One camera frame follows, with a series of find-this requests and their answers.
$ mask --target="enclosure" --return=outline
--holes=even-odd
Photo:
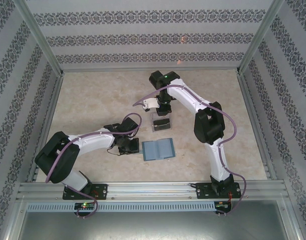
[[[234,177],[246,192],[232,215],[190,187],[211,175],[195,116],[172,101],[171,129],[153,132],[155,111],[132,106],[158,70],[235,120],[225,155],[247,186]],[[92,220],[77,219],[81,201],[62,200],[35,157],[58,131],[131,112],[140,146],[172,138],[175,157],[78,157],[108,188]],[[0,0],[0,239],[36,238],[306,239],[306,0]]]

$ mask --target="damask wall pattern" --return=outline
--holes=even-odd
[[[306,239],[306,0],[285,1],[244,77]]]
[[[57,80],[13,2],[0,0],[0,236],[27,179]]]
[[[237,67],[271,2],[28,0],[27,4],[61,67],[76,70]]]

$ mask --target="metal corner post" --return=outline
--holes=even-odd
[[[240,74],[242,74],[245,71],[246,67],[248,66],[249,62],[254,56],[257,50],[257,47],[263,40],[267,30],[269,29],[269,26],[273,22],[276,14],[278,13],[283,3],[284,3],[284,0],[273,0],[272,1],[271,6],[267,10],[267,13],[264,16],[262,23],[260,24],[251,44],[249,45],[240,65],[238,66]]]
[[[59,62],[57,61],[51,47],[49,46],[42,30],[38,26],[38,23],[36,19],[34,18],[34,15],[30,11],[26,0],[14,0],[13,1],[16,8],[20,12],[21,16],[23,17],[24,21],[26,22],[28,28],[30,29],[31,33],[35,37],[38,45],[42,49],[43,53],[45,54],[48,62],[52,66],[53,70],[56,73],[56,76],[60,76],[61,73],[63,72]]]
[[[54,116],[54,113],[55,113],[55,109],[56,109],[56,104],[57,104],[57,101],[58,101],[59,93],[60,93],[61,88],[62,88],[63,80],[64,80],[64,73],[62,74],[61,77],[59,77],[59,79],[58,79],[58,81],[56,83],[56,87],[54,89],[54,95],[53,95],[53,98],[51,100],[49,112],[48,112],[46,120],[45,120],[45,126],[42,129],[41,138],[40,138],[40,141],[39,141],[37,149],[36,149],[37,153],[46,144],[48,133],[49,133],[49,130],[51,128],[53,116]],[[33,166],[31,168],[31,171],[29,172],[28,182],[31,182],[33,180],[34,173],[35,173],[35,170],[36,170],[36,166],[37,166],[36,163],[33,162]]]
[[[290,199],[276,201],[288,239],[304,240]]]
[[[274,168],[273,168],[272,161],[271,161],[271,159],[269,157],[269,154],[268,154],[268,150],[267,150],[267,147],[266,147],[266,144],[265,144],[265,140],[263,138],[263,135],[261,134],[261,128],[260,128],[258,119],[256,117],[255,109],[254,109],[254,106],[252,104],[252,100],[251,100],[250,94],[247,90],[247,87],[245,86],[246,83],[245,83],[244,76],[242,74],[237,73],[237,79],[238,79],[239,86],[241,88],[242,96],[244,98],[244,102],[245,102],[245,106],[246,106],[247,113],[248,113],[248,116],[249,116],[249,120],[250,120],[252,128],[253,128],[253,132],[254,132],[254,136],[255,136],[255,140],[256,140],[256,143],[257,143],[257,146],[258,146],[260,156],[261,156],[263,162],[267,163],[267,167],[268,167],[268,171],[270,173],[271,179],[276,180],[277,177],[276,177],[276,174],[275,174],[275,171],[274,171]]]
[[[232,66],[211,66],[211,67],[206,67],[206,66],[188,66],[188,67],[159,67],[161,71],[198,71],[198,70],[234,70],[236,67]],[[156,71],[156,67],[107,67],[107,68],[68,68],[64,69],[64,73],[83,73],[83,72],[128,72],[128,71]]]

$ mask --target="cable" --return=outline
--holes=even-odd
[[[215,213],[216,213],[216,212],[221,213],[221,214],[224,214],[224,215],[225,215],[225,217],[226,217],[226,215],[227,215],[227,213],[226,213],[226,212],[224,212],[224,211],[222,211],[222,210],[218,210],[218,209],[216,209]]]
[[[228,196],[229,196],[229,199],[228,199],[227,202],[229,203],[229,205],[233,206],[233,204],[232,204],[232,193],[229,192],[229,193],[228,193]]]
[[[61,150],[61,152],[58,154],[57,158],[55,159],[54,164],[52,165],[50,171],[48,172],[48,175],[47,175],[47,177],[46,177],[45,182],[46,182],[46,183],[49,182],[49,179],[50,179],[50,177],[52,176],[52,174],[53,174],[53,172],[54,172],[54,169],[55,169],[55,167],[56,167],[56,165],[57,165],[59,159],[61,158],[61,156],[62,156],[63,153],[65,152],[65,150],[66,150],[71,144],[73,144],[74,142],[76,142],[77,140],[80,140],[80,139],[83,139],[83,138],[85,138],[85,137],[92,136],[92,135],[101,135],[101,134],[127,135],[127,134],[131,134],[131,133],[133,133],[133,132],[135,132],[135,131],[138,131],[139,127],[140,127],[141,124],[142,124],[142,117],[141,117],[138,113],[132,112],[132,113],[130,113],[130,114],[127,114],[126,117],[123,119],[123,121],[124,121],[128,116],[130,116],[130,115],[137,115],[137,116],[139,117],[139,124],[138,124],[138,126],[137,126],[135,129],[131,130],[131,131],[127,131],[127,132],[123,132],[123,133],[122,133],[122,132],[120,132],[120,133],[119,133],[119,132],[110,132],[110,131],[107,131],[107,132],[106,132],[106,131],[103,131],[103,132],[95,131],[95,132],[91,132],[91,133],[84,134],[84,135],[82,135],[82,136],[80,136],[80,137],[77,137],[77,138],[71,140],[69,143],[67,143],[67,144],[64,146],[64,148]],[[96,207],[94,208],[94,210],[93,210],[90,214],[88,214],[87,216],[80,216],[80,215],[78,215],[79,210],[77,210],[76,215],[77,215],[78,218],[81,217],[81,218],[83,218],[83,219],[86,219],[86,218],[89,218],[90,216],[92,216],[92,215],[95,214],[95,212],[96,212],[97,209],[98,209],[98,202],[97,202],[97,200],[96,200],[95,198],[93,198],[92,196],[87,195],[87,194],[85,194],[85,193],[83,193],[83,192],[80,192],[80,191],[74,189],[74,188],[71,187],[71,186],[66,185],[66,187],[68,187],[69,189],[71,189],[72,191],[74,191],[74,192],[76,192],[76,193],[78,193],[78,194],[80,194],[80,195],[83,195],[83,196],[85,196],[85,197],[87,197],[87,198],[90,198],[90,199],[94,200],[94,203],[95,203],[95,205],[96,205]]]
[[[116,155],[116,156],[120,156],[120,155],[118,155],[118,154],[115,154],[115,153],[112,153],[112,152],[109,152],[108,150],[110,150],[110,149],[112,149],[113,147],[111,147],[111,148],[108,148],[108,149],[106,149],[106,151],[109,153],[109,154],[111,154],[111,155]]]
[[[124,117],[124,119],[122,120],[122,122],[125,121],[126,118],[127,118],[128,116],[132,115],[132,114],[134,114],[134,112],[127,114],[127,115]],[[136,136],[136,134],[138,133],[138,131],[139,131],[139,128],[138,128],[137,131],[134,133],[134,135],[130,136],[130,138],[133,138],[134,136]]]
[[[145,104],[143,104],[143,103],[139,103],[138,105],[142,105],[143,107],[146,107],[146,105],[145,105]]]
[[[244,194],[245,194],[245,192],[246,192],[246,179],[245,179],[242,175],[240,175],[240,174],[238,174],[238,173],[235,173],[235,172],[232,172],[231,170],[229,170],[229,169],[225,166],[225,164],[224,164],[224,162],[223,162],[223,158],[222,158],[221,148],[220,148],[220,146],[221,146],[222,144],[224,144],[224,143],[226,143],[226,142],[228,142],[228,141],[231,141],[231,140],[236,136],[236,133],[237,133],[237,126],[236,126],[236,123],[234,122],[234,120],[233,120],[227,113],[223,112],[222,110],[217,109],[217,108],[215,108],[215,107],[213,107],[213,106],[211,106],[211,105],[209,105],[209,104],[204,103],[201,99],[199,99],[195,94],[192,93],[192,91],[190,91],[189,89],[187,89],[185,86],[183,86],[183,85],[177,85],[177,84],[175,84],[175,85],[174,85],[174,84],[172,84],[172,85],[167,85],[167,86],[165,86],[165,87],[162,87],[162,88],[160,88],[160,89],[158,89],[158,90],[156,90],[156,91],[154,91],[154,92],[148,94],[147,96],[145,96],[145,97],[139,99],[137,102],[135,102],[135,103],[133,104],[133,107],[134,107],[134,106],[137,106],[137,105],[140,105],[141,102],[142,102],[143,100],[148,99],[149,97],[151,97],[151,96],[153,96],[153,95],[159,93],[160,91],[162,91],[162,90],[164,90],[164,89],[167,89],[167,88],[174,88],[174,87],[175,87],[175,88],[178,87],[178,88],[181,88],[181,89],[187,91],[187,92],[188,92],[194,99],[196,99],[200,104],[202,104],[202,105],[204,105],[204,106],[206,106],[206,107],[208,107],[208,108],[210,108],[210,109],[213,109],[213,110],[219,112],[220,114],[226,116],[226,117],[231,121],[231,123],[233,124],[233,127],[234,127],[234,133],[233,133],[233,135],[232,135],[231,137],[229,137],[228,139],[221,141],[221,142],[217,145],[217,147],[218,147],[218,153],[219,153],[219,159],[220,159],[220,162],[221,162],[223,168],[224,168],[226,171],[228,171],[230,174],[242,178],[242,179],[243,179],[243,182],[244,182],[244,189],[243,189],[243,192],[242,192],[242,194],[241,194],[240,199],[239,199],[238,202],[236,203],[235,207],[234,207],[229,213],[227,213],[227,215],[228,215],[228,214],[231,214],[231,213],[233,212],[233,210],[235,210],[235,209],[237,208],[237,206],[240,204],[240,202],[242,201],[242,199],[243,199],[243,197],[244,197]]]
[[[68,187],[70,190],[72,190],[72,191],[74,191],[74,192],[76,192],[76,193],[78,193],[78,194],[80,194],[80,195],[83,195],[83,196],[85,196],[85,197],[87,197],[87,198],[90,198],[90,199],[94,200],[94,203],[95,203],[95,205],[96,205],[96,207],[94,208],[94,210],[93,210],[91,213],[89,213],[88,215],[86,215],[86,216],[80,216],[80,215],[78,215],[78,213],[79,213],[79,209],[78,209],[77,212],[76,212],[76,215],[77,215],[78,218],[81,217],[81,218],[83,218],[83,219],[86,219],[86,218],[89,218],[90,216],[92,216],[92,215],[95,214],[95,212],[96,212],[97,209],[98,209],[98,202],[97,202],[97,200],[96,200],[95,198],[93,198],[92,196],[89,196],[89,195],[87,195],[87,194],[85,194],[85,193],[83,193],[83,192],[80,192],[80,191],[78,191],[78,190],[72,188],[71,186],[66,185],[66,187]]]
[[[139,124],[136,128],[134,128],[133,130],[131,131],[126,131],[126,132],[111,132],[111,131],[95,131],[95,132],[90,132],[90,133],[87,133],[87,134],[84,134],[84,135],[81,135],[80,137],[77,137],[73,140],[71,140],[69,143],[67,143],[64,148],[61,150],[61,152],[58,154],[57,158],[55,159],[54,161],[54,164],[52,165],[51,169],[49,170],[48,174],[47,174],[47,177],[46,177],[46,183],[49,182],[49,179],[51,177],[51,175],[53,174],[54,172],[54,169],[59,161],[59,159],[61,158],[61,156],[63,155],[63,153],[65,152],[65,150],[71,145],[73,144],[74,142],[78,141],[78,140],[81,140],[83,138],[86,138],[88,136],[93,136],[93,135],[102,135],[102,134],[107,134],[107,135],[127,135],[127,134],[131,134],[135,131],[137,131],[139,129],[139,127],[141,126],[142,124],[142,117],[138,114],[138,113],[135,113],[135,112],[132,112],[130,114],[127,114],[126,117],[128,117],[129,115],[137,115],[139,117]]]

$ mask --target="metal rail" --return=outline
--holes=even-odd
[[[167,202],[167,201],[206,201],[197,199],[195,189],[190,186],[196,181],[187,182],[107,182],[107,199],[100,202]],[[17,202],[67,202],[62,199],[64,185],[38,182],[21,183]],[[249,180],[243,201],[281,200],[289,198],[282,180]]]

